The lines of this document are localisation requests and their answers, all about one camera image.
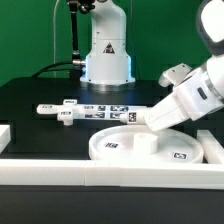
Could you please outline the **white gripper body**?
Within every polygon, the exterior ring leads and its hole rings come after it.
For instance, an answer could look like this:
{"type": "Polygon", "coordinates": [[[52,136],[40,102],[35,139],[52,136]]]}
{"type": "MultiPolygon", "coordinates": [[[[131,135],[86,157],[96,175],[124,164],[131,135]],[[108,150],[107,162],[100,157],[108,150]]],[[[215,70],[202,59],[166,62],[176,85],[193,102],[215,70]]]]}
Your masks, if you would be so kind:
{"type": "Polygon", "coordinates": [[[191,119],[193,113],[195,113],[193,98],[174,91],[148,109],[144,120],[152,131],[159,131],[191,119]]]}

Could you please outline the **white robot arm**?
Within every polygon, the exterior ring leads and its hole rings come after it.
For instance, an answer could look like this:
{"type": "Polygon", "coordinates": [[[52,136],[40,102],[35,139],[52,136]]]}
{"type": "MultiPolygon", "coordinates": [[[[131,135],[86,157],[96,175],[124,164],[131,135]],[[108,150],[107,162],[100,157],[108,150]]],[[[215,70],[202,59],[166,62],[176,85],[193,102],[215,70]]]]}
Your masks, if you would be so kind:
{"type": "MultiPolygon", "coordinates": [[[[131,59],[126,53],[126,15],[112,0],[93,0],[92,49],[86,56],[84,85],[103,89],[133,84],[131,59]]],[[[179,64],[162,73],[159,84],[172,93],[151,108],[120,116],[127,124],[162,130],[188,119],[195,121],[224,108],[224,0],[203,0],[197,31],[211,57],[200,67],[179,64]]]]}

